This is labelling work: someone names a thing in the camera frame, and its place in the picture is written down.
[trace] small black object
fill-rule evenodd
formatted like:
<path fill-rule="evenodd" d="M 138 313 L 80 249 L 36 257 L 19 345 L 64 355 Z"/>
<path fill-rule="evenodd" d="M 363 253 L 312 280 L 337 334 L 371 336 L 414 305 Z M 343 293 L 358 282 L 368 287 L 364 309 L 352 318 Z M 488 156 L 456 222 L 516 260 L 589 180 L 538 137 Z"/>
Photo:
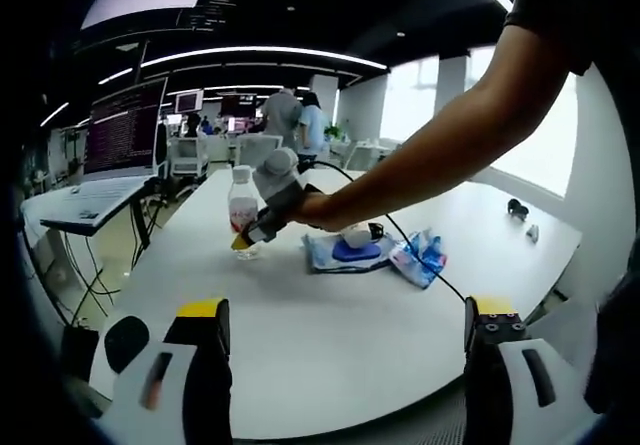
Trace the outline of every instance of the small black object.
<path fill-rule="evenodd" d="M 149 343 L 149 329 L 137 317 L 128 316 L 109 329 L 104 337 L 104 350 L 109 366 L 121 373 Z"/>
<path fill-rule="evenodd" d="M 529 209 L 520 203 L 520 200 L 516 198 L 512 198 L 507 203 L 507 212 L 512 217 L 517 217 L 523 222 L 527 219 L 527 215 L 529 215 Z"/>
<path fill-rule="evenodd" d="M 66 326 L 62 335 L 60 367 L 68 375 L 89 382 L 93 355 L 98 346 L 98 332 Z"/>
<path fill-rule="evenodd" d="M 381 223 L 370 222 L 369 232 L 371 233 L 371 241 L 376 242 L 384 237 L 384 227 Z"/>

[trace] black sleeve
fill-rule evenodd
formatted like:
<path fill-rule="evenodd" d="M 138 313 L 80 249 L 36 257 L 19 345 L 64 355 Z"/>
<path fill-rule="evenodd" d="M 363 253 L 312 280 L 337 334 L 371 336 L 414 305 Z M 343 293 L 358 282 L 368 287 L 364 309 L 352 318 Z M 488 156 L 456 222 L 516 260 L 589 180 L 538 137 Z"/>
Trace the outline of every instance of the black sleeve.
<path fill-rule="evenodd" d="M 514 0 L 505 26 L 517 25 L 557 41 L 569 58 L 569 69 L 583 75 L 592 58 L 587 3 L 583 0 Z"/>

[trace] window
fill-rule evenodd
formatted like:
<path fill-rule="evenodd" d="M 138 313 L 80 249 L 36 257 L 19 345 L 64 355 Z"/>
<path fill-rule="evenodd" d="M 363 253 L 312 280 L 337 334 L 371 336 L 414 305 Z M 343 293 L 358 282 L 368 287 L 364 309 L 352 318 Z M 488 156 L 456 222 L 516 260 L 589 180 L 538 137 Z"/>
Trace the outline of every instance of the window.
<path fill-rule="evenodd" d="M 381 138 L 403 142 L 431 120 L 438 65 L 438 57 L 430 57 L 391 70 L 384 97 Z"/>
<path fill-rule="evenodd" d="M 467 61 L 465 89 L 489 67 L 494 47 L 473 50 Z M 578 133 L 576 76 L 567 77 L 538 129 L 491 165 L 493 168 L 564 197 L 573 168 Z"/>

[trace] computer mouse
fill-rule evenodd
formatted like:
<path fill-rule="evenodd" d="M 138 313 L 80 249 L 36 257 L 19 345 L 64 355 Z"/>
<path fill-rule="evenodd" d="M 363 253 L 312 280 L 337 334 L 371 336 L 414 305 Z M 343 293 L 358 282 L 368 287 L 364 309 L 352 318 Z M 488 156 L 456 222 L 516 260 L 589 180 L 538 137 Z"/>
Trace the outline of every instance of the computer mouse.
<path fill-rule="evenodd" d="M 113 325 L 104 336 L 107 362 L 121 373 L 149 343 L 149 329 L 137 317 L 128 316 Z"/>

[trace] blue packaging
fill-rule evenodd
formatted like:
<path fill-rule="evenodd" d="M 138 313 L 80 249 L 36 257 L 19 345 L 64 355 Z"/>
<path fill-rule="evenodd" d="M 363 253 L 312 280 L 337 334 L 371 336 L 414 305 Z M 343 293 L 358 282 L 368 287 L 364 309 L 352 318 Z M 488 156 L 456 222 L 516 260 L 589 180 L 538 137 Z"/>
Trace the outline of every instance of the blue packaging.
<path fill-rule="evenodd" d="M 425 267 L 416 259 L 414 252 L 405 241 L 400 242 L 391 250 L 389 259 L 411 283 L 424 290 L 435 280 L 436 273 L 440 273 L 447 264 L 442 238 L 439 235 L 433 235 L 431 229 L 427 228 L 409 235 L 409 242 L 429 267 Z"/>

